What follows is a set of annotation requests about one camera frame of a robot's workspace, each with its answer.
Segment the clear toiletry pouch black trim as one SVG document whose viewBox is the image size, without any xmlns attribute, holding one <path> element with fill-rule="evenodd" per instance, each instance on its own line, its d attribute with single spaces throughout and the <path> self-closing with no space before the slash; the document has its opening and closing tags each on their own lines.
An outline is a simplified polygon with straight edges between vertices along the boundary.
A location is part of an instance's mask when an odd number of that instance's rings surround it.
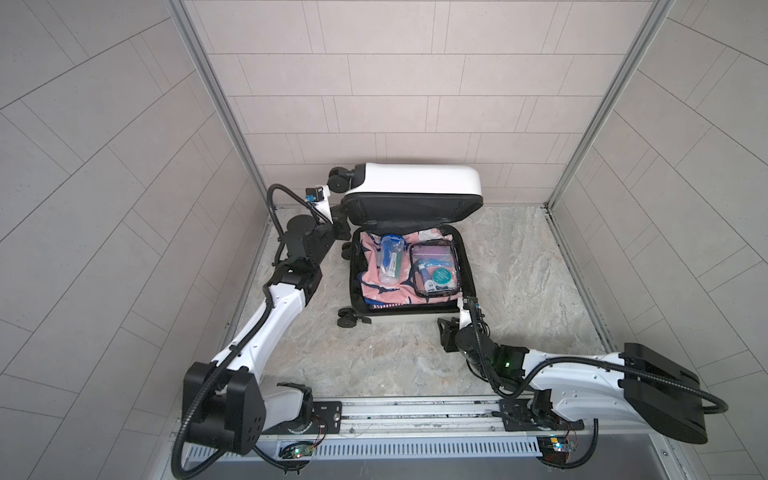
<svg viewBox="0 0 768 480">
<path fill-rule="evenodd" d="M 435 239 L 413 244 L 409 256 L 417 296 L 450 297 L 461 291 L 458 257 L 452 241 Z"/>
</svg>

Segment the pink shark print garment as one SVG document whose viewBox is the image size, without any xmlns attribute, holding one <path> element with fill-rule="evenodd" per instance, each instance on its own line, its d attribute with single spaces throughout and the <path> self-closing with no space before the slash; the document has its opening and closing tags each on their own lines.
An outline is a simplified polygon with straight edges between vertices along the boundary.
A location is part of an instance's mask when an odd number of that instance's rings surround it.
<svg viewBox="0 0 768 480">
<path fill-rule="evenodd" d="M 422 230 L 405 235 L 398 235 L 404 238 L 406 250 L 402 261 L 402 273 L 400 282 L 395 285 L 385 285 L 379 279 L 378 260 L 380 254 L 380 240 L 383 236 L 375 235 L 369 232 L 360 234 L 360 245 L 365 258 L 365 269 L 357 275 L 357 280 L 362 288 L 362 296 L 366 302 L 384 302 L 384 303 L 408 303 L 410 305 L 443 304 L 454 301 L 461 297 L 461 291 L 457 295 L 450 297 L 423 298 L 416 295 L 412 283 L 412 271 L 410 261 L 410 247 L 413 244 L 435 240 L 445 239 L 453 242 L 456 255 L 458 250 L 454 242 L 454 236 L 443 233 L 433 228 Z"/>
</svg>

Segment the clear container with blue lid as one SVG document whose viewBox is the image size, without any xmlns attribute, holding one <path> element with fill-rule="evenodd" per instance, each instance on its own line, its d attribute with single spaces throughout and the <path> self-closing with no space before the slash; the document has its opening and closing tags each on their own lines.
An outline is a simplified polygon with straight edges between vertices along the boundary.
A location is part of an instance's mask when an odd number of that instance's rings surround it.
<svg viewBox="0 0 768 480">
<path fill-rule="evenodd" d="M 385 235 L 380 240 L 378 260 L 379 279 L 385 285 L 400 282 L 406 242 L 398 235 Z"/>
</svg>

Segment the black and white suitcase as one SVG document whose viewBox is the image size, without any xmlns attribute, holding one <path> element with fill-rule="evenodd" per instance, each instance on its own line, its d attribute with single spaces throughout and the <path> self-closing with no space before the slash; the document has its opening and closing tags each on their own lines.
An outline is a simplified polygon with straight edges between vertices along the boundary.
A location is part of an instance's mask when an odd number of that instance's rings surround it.
<svg viewBox="0 0 768 480">
<path fill-rule="evenodd" d="M 350 263 L 351 305 L 339 311 L 340 327 L 352 328 L 359 323 L 384 320 L 456 318 L 462 299 L 476 297 L 465 242 L 455 226 L 483 206 L 481 181 L 475 169 L 461 165 L 366 163 L 351 170 L 332 169 L 328 187 L 341 197 L 339 213 L 356 228 L 351 241 L 342 246 L 342 256 Z M 405 235 L 433 228 L 454 236 L 462 281 L 461 297 L 437 305 L 368 308 L 357 280 L 357 275 L 365 269 L 360 234 Z"/>
</svg>

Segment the red white striped shirt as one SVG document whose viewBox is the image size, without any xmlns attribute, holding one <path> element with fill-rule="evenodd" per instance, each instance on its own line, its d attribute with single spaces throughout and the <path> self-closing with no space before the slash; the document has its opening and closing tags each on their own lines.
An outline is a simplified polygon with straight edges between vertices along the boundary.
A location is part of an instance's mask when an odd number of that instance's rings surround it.
<svg viewBox="0 0 768 480">
<path fill-rule="evenodd" d="M 391 308 L 398 308 L 398 307 L 408 307 L 410 304 L 408 303 L 384 303 L 384 302 L 366 302 L 366 306 L 370 309 L 391 309 Z"/>
</svg>

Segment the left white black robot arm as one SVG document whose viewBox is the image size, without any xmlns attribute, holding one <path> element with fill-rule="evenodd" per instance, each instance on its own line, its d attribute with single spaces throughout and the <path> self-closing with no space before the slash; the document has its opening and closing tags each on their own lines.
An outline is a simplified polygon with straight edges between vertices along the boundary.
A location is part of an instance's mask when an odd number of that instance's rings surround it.
<svg viewBox="0 0 768 480">
<path fill-rule="evenodd" d="M 277 191 L 307 214 L 281 225 L 274 217 Z M 351 237 L 329 198 L 326 185 L 309 187 L 302 196 L 281 184 L 268 188 L 268 213 L 278 234 L 274 272 L 262 287 L 264 302 L 246 326 L 210 362 L 194 363 L 184 376 L 182 419 L 170 460 L 175 478 L 191 479 L 228 452 L 248 454 L 262 432 L 275 426 L 294 431 L 312 426 L 310 387 L 262 379 L 283 334 L 316 292 L 323 259 L 336 240 Z"/>
</svg>

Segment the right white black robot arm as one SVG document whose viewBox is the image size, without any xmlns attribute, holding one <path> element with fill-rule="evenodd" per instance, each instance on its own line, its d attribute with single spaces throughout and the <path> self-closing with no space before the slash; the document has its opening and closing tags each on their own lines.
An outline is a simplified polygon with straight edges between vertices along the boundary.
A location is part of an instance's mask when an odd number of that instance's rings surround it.
<svg viewBox="0 0 768 480">
<path fill-rule="evenodd" d="M 444 350 L 461 353 L 497 396 L 510 404 L 526 399 L 501 414 L 519 425 L 563 430 L 586 420 L 626 421 L 700 445 L 708 441 L 706 416 L 729 409 L 702 390 L 694 372 L 642 344 L 592 356 L 498 344 L 473 297 L 463 301 L 458 317 L 437 325 Z"/>
</svg>

